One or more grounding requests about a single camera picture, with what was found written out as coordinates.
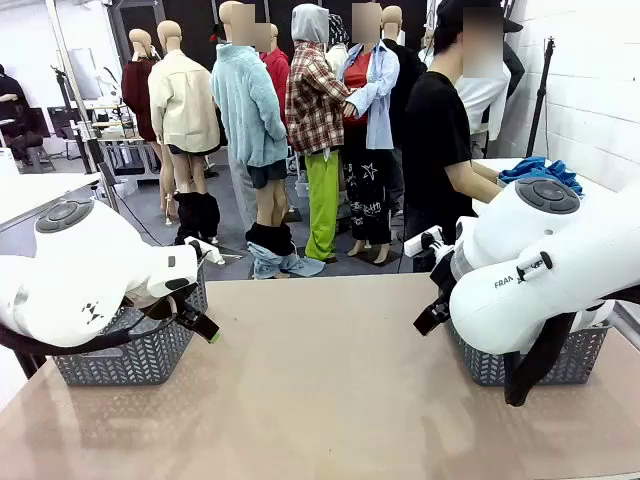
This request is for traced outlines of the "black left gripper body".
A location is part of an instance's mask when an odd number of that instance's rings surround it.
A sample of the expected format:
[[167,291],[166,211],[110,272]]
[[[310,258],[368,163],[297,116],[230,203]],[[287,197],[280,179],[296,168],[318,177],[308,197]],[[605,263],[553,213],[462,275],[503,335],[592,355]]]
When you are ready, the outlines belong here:
[[175,320],[187,329],[202,329],[207,325],[205,315],[193,307],[183,296],[174,293],[172,300],[175,303]]

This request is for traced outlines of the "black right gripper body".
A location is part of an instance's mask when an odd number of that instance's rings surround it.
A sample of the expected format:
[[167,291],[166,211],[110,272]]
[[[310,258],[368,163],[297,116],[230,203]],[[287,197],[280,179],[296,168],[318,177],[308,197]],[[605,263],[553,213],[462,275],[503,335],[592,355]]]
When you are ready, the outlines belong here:
[[435,266],[430,278],[439,288],[439,300],[449,303],[454,288],[454,276],[451,272],[451,259],[454,254],[452,245],[435,247]]

